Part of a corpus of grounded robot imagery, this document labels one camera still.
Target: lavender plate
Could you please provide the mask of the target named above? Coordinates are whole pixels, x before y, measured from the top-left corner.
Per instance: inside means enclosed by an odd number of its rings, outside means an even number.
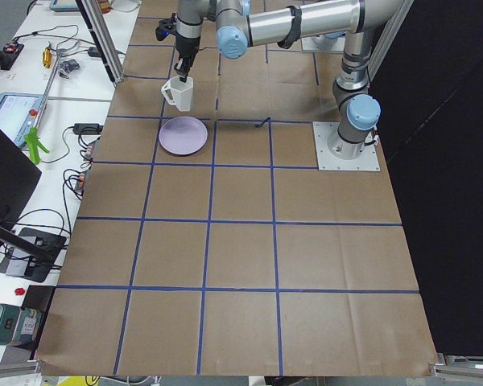
[[[199,151],[207,140],[206,126],[194,117],[173,118],[159,131],[161,146],[177,155],[193,154]]]

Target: robotic arm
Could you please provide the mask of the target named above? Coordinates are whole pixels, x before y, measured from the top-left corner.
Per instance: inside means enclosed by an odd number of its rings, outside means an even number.
[[[175,36],[179,61],[174,69],[185,82],[199,51],[205,18],[216,22],[217,46],[228,59],[239,58],[252,46],[277,43],[288,49],[303,37],[346,31],[341,71],[332,86],[342,122],[332,144],[336,156],[351,159],[381,112],[376,100],[366,95],[374,30],[395,14],[401,2],[325,0],[250,14],[250,0],[179,0],[177,15],[159,22],[156,37]]]

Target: black wall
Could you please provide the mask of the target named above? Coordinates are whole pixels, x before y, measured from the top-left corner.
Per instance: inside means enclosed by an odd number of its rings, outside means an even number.
[[[483,355],[483,1],[416,0],[370,91],[436,349]]]

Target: green clamp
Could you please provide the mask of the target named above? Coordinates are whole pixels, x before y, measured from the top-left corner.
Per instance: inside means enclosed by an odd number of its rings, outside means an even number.
[[[24,137],[29,148],[29,157],[35,165],[38,165],[39,161],[41,161],[38,148],[45,153],[50,153],[50,151],[39,141],[38,130],[35,127],[31,127],[31,130]]]

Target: computer monitor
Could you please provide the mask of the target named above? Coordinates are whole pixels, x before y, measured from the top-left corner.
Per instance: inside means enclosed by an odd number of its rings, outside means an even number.
[[[26,256],[22,256],[23,261],[28,262],[25,273],[11,276],[37,282],[44,281],[50,272],[66,238],[32,228],[24,228],[18,235],[10,230],[27,205],[40,176],[40,170],[0,130],[0,246],[6,243],[16,249],[16,255],[22,251]],[[0,264],[0,272],[7,273],[12,261],[15,261],[14,252],[10,251]]]

